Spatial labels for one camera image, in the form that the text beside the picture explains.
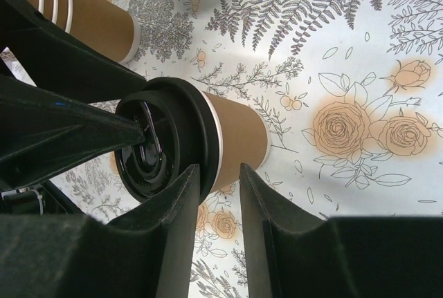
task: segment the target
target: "stacked paper cup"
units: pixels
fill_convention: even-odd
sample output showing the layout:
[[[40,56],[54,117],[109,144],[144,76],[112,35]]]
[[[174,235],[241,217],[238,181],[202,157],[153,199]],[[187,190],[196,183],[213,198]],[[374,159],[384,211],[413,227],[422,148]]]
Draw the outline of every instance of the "stacked paper cup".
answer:
[[[45,18],[109,59],[125,63],[138,50],[138,21],[106,0],[28,1]]]

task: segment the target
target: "leaf drawing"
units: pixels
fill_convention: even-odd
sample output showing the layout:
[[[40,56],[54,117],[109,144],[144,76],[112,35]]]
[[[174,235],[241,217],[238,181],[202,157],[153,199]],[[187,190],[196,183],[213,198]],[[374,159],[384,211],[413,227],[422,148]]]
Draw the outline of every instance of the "leaf drawing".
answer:
[[[319,73],[318,78],[325,90],[334,96],[344,96],[345,89],[341,86],[341,76],[334,73]]]
[[[387,174],[387,175],[381,175],[374,179],[374,181],[383,186],[400,186],[405,185],[407,182],[409,182],[411,178],[405,176],[405,175],[399,175],[399,174]]]
[[[338,50],[337,47],[332,47],[323,55],[323,59],[328,59],[328,58],[334,56],[335,53],[337,52],[337,50]]]
[[[350,48],[347,50],[347,52],[346,52],[346,56],[345,56],[345,59],[348,59],[348,58],[351,56],[353,50],[354,50],[354,47],[350,47]]]
[[[312,193],[312,188],[308,187],[307,189],[307,198],[309,199],[309,202],[311,205],[314,203],[314,194]]]
[[[219,31],[235,41],[241,33],[243,46],[252,35],[254,50],[264,34],[275,23],[276,28],[269,46],[269,59],[282,41],[291,37],[291,52],[297,55],[313,32],[343,16],[353,29],[356,12],[363,0],[220,0],[214,9],[207,30]],[[383,0],[368,0],[374,10],[382,7]]]
[[[313,129],[305,129],[302,130],[303,136],[305,137],[306,141],[311,144],[312,146],[316,145],[316,139],[314,137],[314,130]]]
[[[388,52],[416,53],[432,55],[434,51],[443,53],[443,0],[389,0],[389,6],[401,13],[392,15],[393,43]]]
[[[248,73],[245,65],[239,63],[235,73],[228,77],[219,78],[223,72],[223,63],[219,63],[211,73],[202,75],[199,78],[191,77],[197,82],[206,85],[206,91],[227,98],[230,91],[235,92],[238,99],[249,100],[249,86],[259,86],[260,88],[277,88],[282,86],[281,76],[287,80],[295,78],[303,70],[303,64],[295,57],[289,57],[286,61],[278,64],[274,71],[268,68],[266,62],[256,64],[252,71]]]
[[[181,59],[190,48],[193,23],[187,13],[174,13],[173,0],[129,0],[128,12],[141,26],[136,61],[147,51],[162,62],[170,59],[172,53]]]

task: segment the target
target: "black plastic lid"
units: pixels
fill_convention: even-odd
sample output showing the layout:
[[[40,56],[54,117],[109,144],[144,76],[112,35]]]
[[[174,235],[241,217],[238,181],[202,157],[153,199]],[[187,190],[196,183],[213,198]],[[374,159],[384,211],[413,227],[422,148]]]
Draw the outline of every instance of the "black plastic lid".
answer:
[[[203,202],[219,164],[217,127],[208,103],[198,89],[177,78],[153,79],[145,89],[120,101],[116,109],[145,131],[144,142],[115,152],[123,183],[143,202],[198,163]]]

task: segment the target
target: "fern leaf print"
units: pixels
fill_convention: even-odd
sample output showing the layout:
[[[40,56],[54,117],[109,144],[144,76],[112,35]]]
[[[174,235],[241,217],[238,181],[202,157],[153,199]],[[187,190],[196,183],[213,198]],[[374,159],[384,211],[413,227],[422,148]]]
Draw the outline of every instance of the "fern leaf print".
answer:
[[[338,17],[345,18],[354,29],[357,12],[364,0],[220,0],[220,9],[214,9],[206,30],[229,34],[235,42],[241,27],[242,45],[251,42],[257,50],[271,25],[276,24],[268,49],[269,59],[278,46],[292,38],[291,52],[297,55],[313,32],[330,24]],[[383,7],[383,0],[368,0],[375,11]]]

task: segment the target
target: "floral tablecloth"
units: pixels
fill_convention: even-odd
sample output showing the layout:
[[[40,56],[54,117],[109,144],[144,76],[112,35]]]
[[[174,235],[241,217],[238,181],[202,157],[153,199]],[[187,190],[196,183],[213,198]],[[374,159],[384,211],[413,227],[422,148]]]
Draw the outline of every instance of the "floral tablecloth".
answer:
[[[259,111],[273,136],[259,174],[292,202],[442,215],[443,0],[109,1],[141,23],[130,69]],[[54,181],[104,222],[137,205],[109,154]],[[199,208],[193,263],[190,297],[247,297],[238,183]]]

